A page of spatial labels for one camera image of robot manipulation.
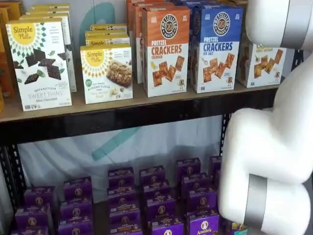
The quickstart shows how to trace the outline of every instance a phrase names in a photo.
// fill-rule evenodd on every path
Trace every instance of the blue pretzel crackers box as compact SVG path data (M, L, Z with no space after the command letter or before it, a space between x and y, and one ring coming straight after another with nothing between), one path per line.
M234 89L242 17L239 6L193 8L191 85L197 93Z

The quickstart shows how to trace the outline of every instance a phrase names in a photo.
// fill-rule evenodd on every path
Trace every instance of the leaf illustration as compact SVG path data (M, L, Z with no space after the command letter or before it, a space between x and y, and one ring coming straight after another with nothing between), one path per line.
M37 70L37 74L38 74L40 77L45 77L44 72L42 72L41 70Z

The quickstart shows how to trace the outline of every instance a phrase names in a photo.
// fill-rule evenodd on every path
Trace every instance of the shelf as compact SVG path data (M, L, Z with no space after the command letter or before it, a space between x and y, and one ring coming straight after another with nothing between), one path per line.
M249 107L271 107L278 86L247 89L235 83L235 90L186 93L148 98L142 84L134 84L134 98L99 104L85 104L81 86L72 94L72 106L23 112L19 95L5 100L0 114L2 144L42 141L112 131L130 127L203 118L233 113Z

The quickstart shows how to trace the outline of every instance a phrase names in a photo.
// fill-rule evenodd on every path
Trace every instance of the snack box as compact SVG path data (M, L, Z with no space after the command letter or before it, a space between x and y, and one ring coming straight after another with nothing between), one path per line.
M133 97L132 52L129 44L81 47L80 53L86 104ZM116 181L123 185L122 178Z
M139 176L141 185L147 185L150 183L155 183L157 181L164 181L165 169L162 165L143 169L139 172Z
M98 31L98 30L114 30L114 29L123 29L125 31L127 31L127 26L125 23L95 23L95 24L92 24L90 25L90 30L95 30L95 31Z
M142 235L142 228L140 221L132 221L128 224L110 224L109 225L109 235Z
M236 79L247 88L280 84L286 48L252 43L243 33Z
M123 44L129 45L129 36L124 34L109 34L109 35L90 35L86 36L87 46L103 46L106 44Z
M175 214L175 198L171 193L146 199L147 221Z
M72 105L61 19L10 21L6 30L23 110Z
M191 85L197 93L234 89L242 18L241 7L193 8Z
M73 217L71 219L62 220L58 229L59 235L92 235L92 217Z
M213 187L203 187L197 190L191 190L187 198L187 210L189 212L196 210L207 210L215 208L217 205L217 192Z
M60 214L62 219L92 215L92 200L87 197L66 200L61 203Z
M96 31L85 31L85 37L93 35L111 35L111 34L125 34L124 29L112 29L112 30L96 30Z
M18 20L21 15L25 14L25 8L23 5L23 1L0 1L0 6L10 6L12 19Z
M11 235L49 235L47 227L36 227L29 229L15 230Z
M210 157L208 175L210 177L210 181L212 184L214 184L214 176L215 176L216 171L221 169L221 164L222 164L221 157L219 156Z
M138 84L143 83L142 10L145 7L161 6L174 6L174 4L172 2L144 2L133 4L133 70L136 71L135 77L137 78Z
M208 186L209 184L210 178L205 172L193 175L184 175L181 177L181 196L185 199L190 190L197 190Z
M168 180L155 182L143 186L143 193L145 195L145 198L157 197L160 196L161 194L167 194L170 191L171 188Z
M59 57L66 61L67 70L68 70L68 78L69 78L69 88L71 92L76 92L76 80L75 80L75 62L74 56L72 52L72 39L71 32L69 27L69 16L68 13L39 13L39 14L31 14L31 15L22 15L20 20L34 20L34 19L54 19L60 18L62 22L62 31L64 37L64 43L66 48L65 55L59 55Z
M201 170L201 162L199 158L177 160L176 161L177 183L180 183L182 176L200 173L200 170Z
M108 201L111 204L126 204L137 198L134 186L115 186L107 189Z
M109 187L133 185L134 170L132 167L125 167L108 171Z
M169 216L152 221L152 235L172 234L184 234L184 223L179 216Z
M91 177L83 177L77 180L64 181L65 200L71 200L76 197L92 198Z
M53 221L49 204L42 207L19 207L15 213L18 229L47 226L50 234L54 234Z
M144 8L142 16L147 96L186 92L190 9Z
M140 220L140 209L137 200L128 202L127 204L110 204L109 222L129 224L130 221Z
M220 216L216 209L197 211L187 216L187 234L189 235L217 235Z

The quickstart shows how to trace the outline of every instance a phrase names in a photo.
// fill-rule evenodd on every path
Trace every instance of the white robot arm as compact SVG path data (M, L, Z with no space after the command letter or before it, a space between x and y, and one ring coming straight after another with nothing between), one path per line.
M313 0L249 0L256 44L313 49ZM302 235L311 216L302 185L313 170L313 56L279 87L273 110L242 109L228 124L219 211L269 235Z

